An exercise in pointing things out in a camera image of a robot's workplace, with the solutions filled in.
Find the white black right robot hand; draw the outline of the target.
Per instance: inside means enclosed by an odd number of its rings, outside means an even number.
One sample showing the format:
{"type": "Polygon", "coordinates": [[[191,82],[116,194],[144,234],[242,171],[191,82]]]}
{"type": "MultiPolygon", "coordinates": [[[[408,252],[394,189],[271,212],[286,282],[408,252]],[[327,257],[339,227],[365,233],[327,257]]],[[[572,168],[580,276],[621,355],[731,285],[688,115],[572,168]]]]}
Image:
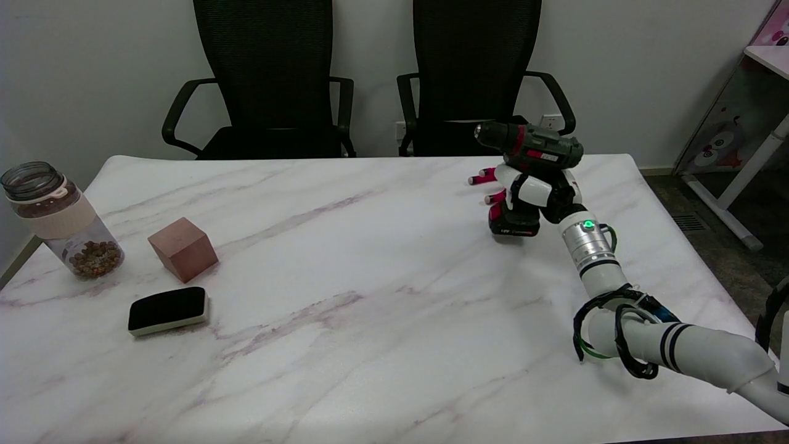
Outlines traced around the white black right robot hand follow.
{"type": "Polygon", "coordinates": [[[510,224],[537,226],[541,217],[558,224],[583,204],[583,195],[570,169],[520,171],[501,163],[495,168],[494,177],[505,189],[504,201],[498,206],[510,224]]]}

